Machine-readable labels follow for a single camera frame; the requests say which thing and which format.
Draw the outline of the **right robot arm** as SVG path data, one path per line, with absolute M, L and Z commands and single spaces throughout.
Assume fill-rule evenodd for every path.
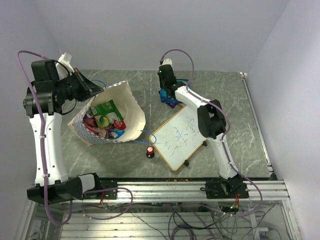
M 160 87 L 167 96 L 186 104 L 195 111 L 198 130 L 212 147 L 218 163 L 220 177 L 220 192 L 226 198 L 235 197 L 244 187 L 243 178 L 236 167 L 226 134 L 229 131 L 229 120 L 223 112 L 218 100 L 209 100 L 191 90 L 188 85 L 179 82 L 174 74 L 171 63 L 162 62 L 158 77 Z

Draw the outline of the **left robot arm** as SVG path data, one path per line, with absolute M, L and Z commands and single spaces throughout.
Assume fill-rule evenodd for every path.
M 96 173 L 70 178 L 61 143 L 63 105 L 66 101 L 84 102 L 103 92 L 69 61 L 45 59 L 31 63 L 34 81 L 27 89 L 23 106 L 31 124 L 36 150 L 35 186 L 27 190 L 29 200 L 57 204 L 91 199 L 102 193 Z

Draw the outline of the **blue fruit candy bag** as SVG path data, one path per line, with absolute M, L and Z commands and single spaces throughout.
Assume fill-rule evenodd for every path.
M 177 79 L 176 83 L 172 85 L 172 87 L 181 87 L 186 86 L 189 82 L 188 79 Z M 161 88 L 159 91 L 160 101 L 164 104 L 167 104 L 172 109 L 175 108 L 176 105 L 181 104 L 182 102 L 174 98 L 174 95 L 169 95 L 164 88 Z

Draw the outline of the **blue checkered paper bag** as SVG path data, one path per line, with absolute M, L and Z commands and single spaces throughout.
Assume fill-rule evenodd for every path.
M 125 142 L 153 145 L 157 138 L 145 126 L 145 113 L 127 81 L 105 87 L 68 123 L 89 146 Z

